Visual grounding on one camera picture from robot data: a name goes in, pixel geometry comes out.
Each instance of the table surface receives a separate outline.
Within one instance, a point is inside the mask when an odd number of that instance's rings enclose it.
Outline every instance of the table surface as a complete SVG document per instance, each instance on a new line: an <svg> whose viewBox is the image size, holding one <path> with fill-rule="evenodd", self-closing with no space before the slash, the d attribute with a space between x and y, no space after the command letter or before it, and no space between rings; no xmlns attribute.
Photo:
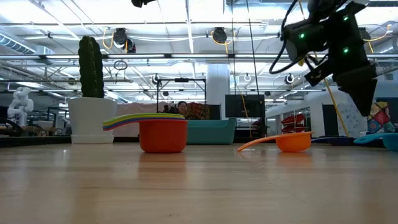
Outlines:
<svg viewBox="0 0 398 224"><path fill-rule="evenodd" d="M0 149L0 223L398 223L398 154L314 144Z"/></svg>

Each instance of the teal container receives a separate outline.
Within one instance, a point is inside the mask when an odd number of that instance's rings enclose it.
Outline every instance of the teal container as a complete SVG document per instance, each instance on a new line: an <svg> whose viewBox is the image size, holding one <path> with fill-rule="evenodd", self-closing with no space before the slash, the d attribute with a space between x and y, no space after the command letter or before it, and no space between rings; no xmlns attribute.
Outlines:
<svg viewBox="0 0 398 224"><path fill-rule="evenodd" d="M236 118L188 120L187 144L232 144Z"/></svg>

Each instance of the white pot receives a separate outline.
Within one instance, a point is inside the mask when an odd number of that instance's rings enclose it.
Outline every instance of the white pot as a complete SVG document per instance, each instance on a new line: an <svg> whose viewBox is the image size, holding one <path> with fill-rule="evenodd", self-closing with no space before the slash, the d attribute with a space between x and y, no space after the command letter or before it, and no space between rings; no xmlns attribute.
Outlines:
<svg viewBox="0 0 398 224"><path fill-rule="evenodd" d="M73 144L113 143L113 130L103 131L102 122L116 116L113 100L82 97L68 100Z"/></svg>

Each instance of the cactus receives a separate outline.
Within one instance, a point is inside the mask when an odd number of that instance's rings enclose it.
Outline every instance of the cactus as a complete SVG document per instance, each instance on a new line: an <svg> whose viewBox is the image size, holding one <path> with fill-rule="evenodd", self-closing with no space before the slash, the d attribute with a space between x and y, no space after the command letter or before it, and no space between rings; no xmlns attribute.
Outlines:
<svg viewBox="0 0 398 224"><path fill-rule="evenodd" d="M104 98L104 74L100 45L84 36L79 42L80 83L83 97Z"/></svg>

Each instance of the orange measuring cup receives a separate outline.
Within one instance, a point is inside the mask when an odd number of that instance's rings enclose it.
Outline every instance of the orange measuring cup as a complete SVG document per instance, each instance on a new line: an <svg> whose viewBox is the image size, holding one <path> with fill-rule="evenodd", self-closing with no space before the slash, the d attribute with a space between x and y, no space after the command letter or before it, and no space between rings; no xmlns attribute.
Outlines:
<svg viewBox="0 0 398 224"><path fill-rule="evenodd" d="M278 148L283 152L300 152L308 149L311 146L311 134L313 131L292 134L280 134L271 137L265 137L253 140L239 147L238 152L243 149L258 144L260 142L276 140Z"/></svg>

